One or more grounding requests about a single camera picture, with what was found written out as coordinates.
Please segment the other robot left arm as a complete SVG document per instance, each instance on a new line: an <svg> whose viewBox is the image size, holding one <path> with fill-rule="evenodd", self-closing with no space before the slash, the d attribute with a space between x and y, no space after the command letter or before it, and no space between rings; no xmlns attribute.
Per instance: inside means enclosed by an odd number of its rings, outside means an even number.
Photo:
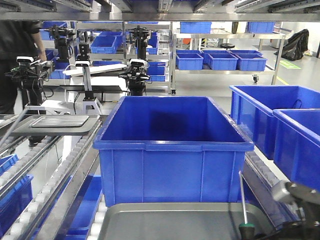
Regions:
<svg viewBox="0 0 320 240"><path fill-rule="evenodd" d="M18 66L5 73L13 82L27 91L28 105L40 106L44 102L43 86L50 74L55 70L53 60L34 60L29 56L18 56Z"/></svg>

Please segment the other robot right arm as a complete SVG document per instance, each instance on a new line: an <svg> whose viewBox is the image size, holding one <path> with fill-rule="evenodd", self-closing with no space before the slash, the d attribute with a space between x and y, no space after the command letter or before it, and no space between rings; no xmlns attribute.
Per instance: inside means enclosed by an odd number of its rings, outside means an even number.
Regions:
<svg viewBox="0 0 320 240"><path fill-rule="evenodd" d="M133 59L120 78L126 80L132 96L141 96L146 89L149 64L146 60ZM242 240L318 240L320 238L320 193L303 184L279 181L272 187L274 200L287 204L296 204L300 221L284 222L282 229L268 235L255 236L255 226L248 222L246 212L243 173L238 172L244 223L238 229Z"/></svg>

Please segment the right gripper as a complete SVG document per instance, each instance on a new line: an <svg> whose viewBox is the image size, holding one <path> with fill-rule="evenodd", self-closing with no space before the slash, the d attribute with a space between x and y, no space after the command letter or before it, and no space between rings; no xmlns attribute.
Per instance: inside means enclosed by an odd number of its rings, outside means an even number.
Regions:
<svg viewBox="0 0 320 240"><path fill-rule="evenodd" d="M296 204L299 221L284 222L273 240L318 240L320 238L320 192L292 181L280 180L272 189L275 201Z"/></svg>

